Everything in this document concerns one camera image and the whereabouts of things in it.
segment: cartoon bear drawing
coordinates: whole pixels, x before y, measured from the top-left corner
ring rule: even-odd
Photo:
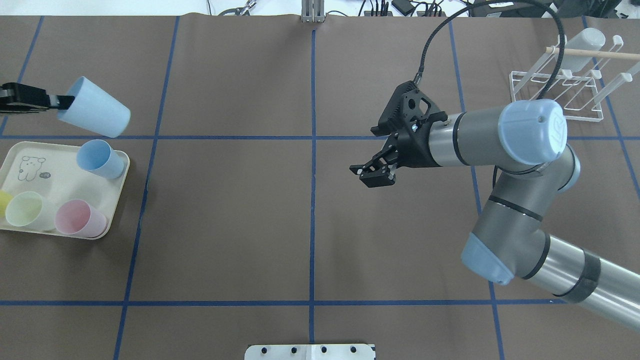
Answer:
[[[18,180],[31,181],[36,178],[38,171],[42,167],[42,163],[47,159],[39,158],[37,156],[23,156],[22,163],[20,163],[20,171],[18,174]]]

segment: white mounting plate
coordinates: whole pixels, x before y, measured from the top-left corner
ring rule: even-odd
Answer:
[[[131,161],[126,153],[116,151],[124,161],[125,169],[119,178],[109,180],[82,170],[76,163],[78,149],[78,146],[55,143],[19,142],[9,150],[0,168],[0,188],[13,196],[21,192],[37,192],[55,206],[61,206],[69,200],[83,199],[107,217],[108,224],[104,233],[96,238],[83,238],[65,235],[55,229],[30,230],[11,226],[4,217],[0,218],[0,230],[87,240],[99,239],[109,231]],[[23,157],[39,160],[34,167],[27,168],[26,175],[24,169],[20,172]]]
[[[376,346],[368,344],[252,345],[244,353],[244,360],[375,359]]]

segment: plastic cup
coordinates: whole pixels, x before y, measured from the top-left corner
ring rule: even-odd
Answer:
[[[124,161],[104,140],[90,140],[80,147],[76,156],[78,166],[92,174],[116,179],[124,171]]]
[[[95,238],[107,228],[107,218],[84,200],[76,199],[64,203],[54,220],[56,229],[65,235]]]
[[[110,138],[120,136],[129,125],[131,111],[86,77],[79,78],[67,95],[76,97],[58,119]]]
[[[6,221],[17,227],[48,231],[56,226],[53,218],[54,205],[36,192],[23,192],[16,195],[6,207]]]
[[[9,205],[11,199],[13,199],[13,195],[0,190],[0,218],[4,217],[4,212],[6,211],[6,207]]]

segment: blue cup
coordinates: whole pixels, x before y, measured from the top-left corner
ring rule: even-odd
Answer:
[[[124,171],[124,161],[104,140],[91,140],[84,143],[76,156],[78,166],[92,174],[106,179],[116,179]]]

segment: power adapter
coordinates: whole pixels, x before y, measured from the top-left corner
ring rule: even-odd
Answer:
[[[404,16],[409,15],[414,9],[414,5],[411,5],[409,0],[393,0],[391,4]]]

